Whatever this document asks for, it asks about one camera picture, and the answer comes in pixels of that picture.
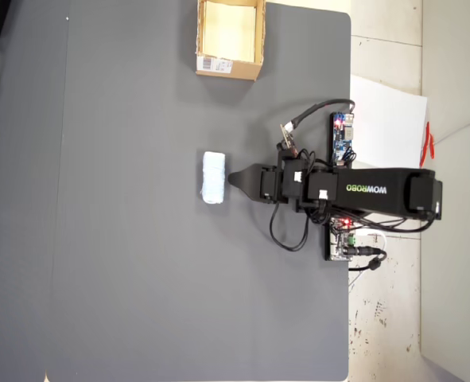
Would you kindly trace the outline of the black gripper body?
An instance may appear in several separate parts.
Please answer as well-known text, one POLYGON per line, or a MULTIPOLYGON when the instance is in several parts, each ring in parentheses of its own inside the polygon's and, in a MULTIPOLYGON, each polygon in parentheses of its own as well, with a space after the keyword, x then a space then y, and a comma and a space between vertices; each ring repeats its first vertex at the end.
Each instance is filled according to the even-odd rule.
POLYGON ((305 159, 290 152, 279 152, 275 166, 261 165, 259 192, 261 201, 287 204, 299 198, 305 177, 305 159))

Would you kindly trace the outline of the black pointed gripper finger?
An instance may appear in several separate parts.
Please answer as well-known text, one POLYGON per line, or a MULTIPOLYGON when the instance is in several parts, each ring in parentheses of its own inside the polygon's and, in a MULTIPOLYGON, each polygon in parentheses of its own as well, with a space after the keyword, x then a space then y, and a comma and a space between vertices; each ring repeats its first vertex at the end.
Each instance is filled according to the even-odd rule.
POLYGON ((253 164, 246 169, 230 173, 227 177, 230 185, 240 189, 251 200, 261 199, 261 166, 253 164))

